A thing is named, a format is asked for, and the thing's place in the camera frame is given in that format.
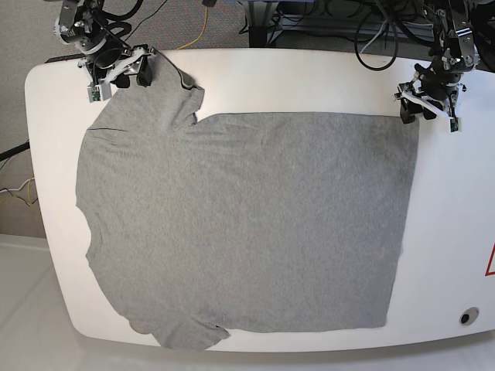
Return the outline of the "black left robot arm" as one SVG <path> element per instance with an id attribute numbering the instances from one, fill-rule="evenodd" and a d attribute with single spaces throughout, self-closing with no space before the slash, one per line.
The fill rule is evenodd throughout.
<path id="1" fill-rule="evenodd" d="M 398 85 L 394 95 L 400 101 L 400 117 L 411 124 L 416 116 L 433 120 L 441 115 L 449 119 L 450 131 L 459 130 L 456 105 L 466 90 L 464 73 L 476 69 L 479 55 L 469 24 L 464 1 L 420 1 L 422 15 L 432 24 L 433 40 L 424 41 L 432 61 L 428 66 L 415 64 L 413 78 Z"/>

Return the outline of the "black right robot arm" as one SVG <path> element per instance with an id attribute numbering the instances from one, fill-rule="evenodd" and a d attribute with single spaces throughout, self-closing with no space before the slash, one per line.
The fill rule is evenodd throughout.
<path id="1" fill-rule="evenodd" d="M 131 10 L 118 15 L 104 10 L 103 1 L 63 1 L 54 33 L 65 45 L 72 45 L 83 54 L 78 63 L 87 70 L 91 100 L 103 100 L 104 90 L 111 84 L 130 86 L 135 76 L 141 87 L 152 85 L 148 45 L 130 46 L 125 37 L 131 34 L 128 20 L 142 7 L 137 1 Z"/>

